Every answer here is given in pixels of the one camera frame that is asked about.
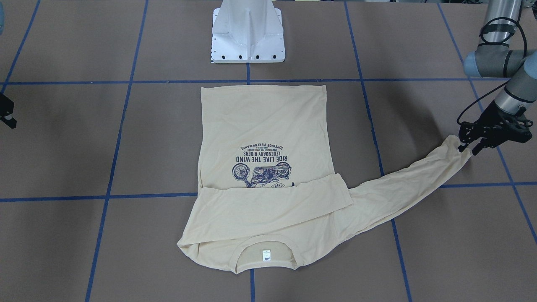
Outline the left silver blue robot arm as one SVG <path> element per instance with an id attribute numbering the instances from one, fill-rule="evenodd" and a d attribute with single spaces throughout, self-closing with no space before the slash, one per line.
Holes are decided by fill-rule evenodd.
<path id="1" fill-rule="evenodd" d="M 502 77 L 507 82 L 495 89 L 497 96 L 475 122 L 460 126 L 458 150 L 464 151 L 474 141 L 477 155 L 484 148 L 495 148 L 507 141 L 527 143 L 533 122 L 525 113 L 536 102 L 537 54 L 527 48 L 520 25 L 521 0 L 491 0 L 485 22 L 479 32 L 480 42 L 464 60 L 469 77 Z"/>

